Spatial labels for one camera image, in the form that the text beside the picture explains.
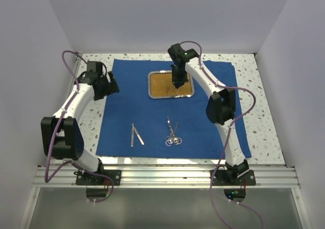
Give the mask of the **blue surgical cloth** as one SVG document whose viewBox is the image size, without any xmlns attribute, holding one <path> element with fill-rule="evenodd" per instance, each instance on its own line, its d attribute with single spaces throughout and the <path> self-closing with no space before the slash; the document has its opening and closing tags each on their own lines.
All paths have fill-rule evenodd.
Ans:
<svg viewBox="0 0 325 229">
<path fill-rule="evenodd" d="M 218 159 L 223 144 L 215 125 L 206 115 L 208 97 L 198 83 L 194 95 L 185 98 L 152 99 L 148 95 L 148 74 L 169 70 L 169 61 L 119 60 L 113 75 L 119 92 L 107 96 L 96 154 L 118 157 Z M 165 144 L 169 136 L 167 117 L 180 145 Z M 132 123 L 145 145 L 134 136 Z"/>
</svg>

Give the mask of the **steel scalpel handle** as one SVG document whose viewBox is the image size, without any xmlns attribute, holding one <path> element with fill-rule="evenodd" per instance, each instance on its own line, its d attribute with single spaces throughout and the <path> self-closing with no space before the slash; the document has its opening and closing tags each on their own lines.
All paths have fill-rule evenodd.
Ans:
<svg viewBox="0 0 325 229">
<path fill-rule="evenodd" d="M 135 134 L 135 131 L 134 131 L 134 128 L 132 127 L 132 134 L 131 134 L 131 147 L 134 146 L 134 134 Z"/>
</svg>

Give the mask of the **steel surgical scissors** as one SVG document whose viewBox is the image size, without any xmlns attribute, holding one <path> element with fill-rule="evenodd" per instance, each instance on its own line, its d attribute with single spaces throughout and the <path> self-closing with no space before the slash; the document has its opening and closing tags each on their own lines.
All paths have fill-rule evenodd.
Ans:
<svg viewBox="0 0 325 229">
<path fill-rule="evenodd" d="M 169 129 L 169 136 L 168 137 L 175 137 L 174 131 L 171 126 L 171 121 L 169 117 L 167 117 L 168 129 Z"/>
</svg>

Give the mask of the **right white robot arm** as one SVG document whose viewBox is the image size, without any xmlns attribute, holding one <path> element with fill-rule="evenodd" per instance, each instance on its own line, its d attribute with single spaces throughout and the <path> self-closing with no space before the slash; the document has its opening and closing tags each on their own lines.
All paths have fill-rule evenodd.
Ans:
<svg viewBox="0 0 325 229">
<path fill-rule="evenodd" d="M 236 91 L 218 80 L 204 65 L 201 55 L 194 49 L 184 50 L 180 43 L 172 45 L 168 54 L 173 61 L 172 82 L 176 88 L 191 76 L 208 97 L 206 115 L 215 124 L 224 146 L 225 175 L 230 184 L 239 184 L 249 171 L 248 162 L 241 149 L 236 126 Z"/>
</svg>

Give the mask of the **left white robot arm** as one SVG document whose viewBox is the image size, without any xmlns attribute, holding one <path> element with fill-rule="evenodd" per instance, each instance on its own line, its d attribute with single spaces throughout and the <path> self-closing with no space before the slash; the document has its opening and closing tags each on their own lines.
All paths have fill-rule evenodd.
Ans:
<svg viewBox="0 0 325 229">
<path fill-rule="evenodd" d="M 87 178 L 98 185 L 104 182 L 106 173 L 102 161 L 86 150 L 78 122 L 90 101 L 118 93 L 119 88 L 113 73 L 107 71 L 100 61 L 88 61 L 86 70 L 75 79 L 62 107 L 52 116 L 41 120 L 43 149 L 47 156 L 46 170 L 49 170 L 51 158 L 64 160 L 88 171 Z"/>
</svg>

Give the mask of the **steel tray orange liner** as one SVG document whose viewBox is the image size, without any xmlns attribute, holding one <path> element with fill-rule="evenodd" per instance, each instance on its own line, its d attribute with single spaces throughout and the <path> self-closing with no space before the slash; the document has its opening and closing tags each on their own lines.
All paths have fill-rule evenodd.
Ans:
<svg viewBox="0 0 325 229">
<path fill-rule="evenodd" d="M 178 92 L 172 83 L 172 71 L 153 71 L 148 74 L 148 95 L 152 99 L 173 99 L 180 97 L 191 97 L 194 95 L 194 84 L 192 77 L 187 75 L 188 82 Z"/>
</svg>

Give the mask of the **aluminium front rail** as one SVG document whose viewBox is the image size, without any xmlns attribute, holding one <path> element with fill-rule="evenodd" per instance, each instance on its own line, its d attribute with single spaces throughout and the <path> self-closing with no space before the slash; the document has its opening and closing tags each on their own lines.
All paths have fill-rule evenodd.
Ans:
<svg viewBox="0 0 325 229">
<path fill-rule="evenodd" d="M 208 188 L 213 165 L 126 165 L 104 167 L 113 173 L 119 188 Z M 77 170 L 66 166 L 46 183 L 45 169 L 37 168 L 33 187 L 75 187 Z M 299 188 L 294 168 L 284 166 L 252 166 L 251 172 L 241 177 L 236 187 L 246 188 Z"/>
</svg>

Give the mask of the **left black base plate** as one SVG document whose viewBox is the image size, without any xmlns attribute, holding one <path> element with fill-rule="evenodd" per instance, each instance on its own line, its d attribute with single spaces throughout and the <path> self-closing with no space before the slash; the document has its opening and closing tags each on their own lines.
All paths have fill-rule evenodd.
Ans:
<svg viewBox="0 0 325 229">
<path fill-rule="evenodd" d="M 122 178 L 121 170 L 101 170 L 99 173 L 89 171 L 75 171 L 76 185 L 84 186 L 96 186 L 104 185 L 104 182 L 108 180 L 110 184 L 119 186 Z"/>
</svg>

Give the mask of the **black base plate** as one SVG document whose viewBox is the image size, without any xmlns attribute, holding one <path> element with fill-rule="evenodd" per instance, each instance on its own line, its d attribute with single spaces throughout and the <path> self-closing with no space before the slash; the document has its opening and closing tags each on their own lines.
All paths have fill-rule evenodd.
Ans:
<svg viewBox="0 0 325 229">
<path fill-rule="evenodd" d="M 76 185 L 84 186 L 96 186 L 104 185 L 104 182 L 108 180 L 110 184 L 119 186 L 122 178 L 121 170 L 101 170 L 99 173 L 89 171 L 75 171 Z"/>
<path fill-rule="evenodd" d="M 210 170 L 210 178 L 213 186 L 255 186 L 256 179 L 254 171 L 249 169 L 243 174 L 236 175 L 234 171 L 226 169 L 223 165 L 213 173 Z"/>
</svg>

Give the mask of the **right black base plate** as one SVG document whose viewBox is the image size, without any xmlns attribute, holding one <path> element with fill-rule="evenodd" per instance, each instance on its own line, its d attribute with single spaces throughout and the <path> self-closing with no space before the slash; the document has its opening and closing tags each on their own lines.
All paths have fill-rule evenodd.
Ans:
<svg viewBox="0 0 325 229">
<path fill-rule="evenodd" d="M 210 178 L 213 186 L 255 186 L 256 179 L 254 171 L 249 169 L 243 174 L 236 175 L 234 171 L 226 169 L 223 165 L 213 173 L 210 170 Z"/>
</svg>

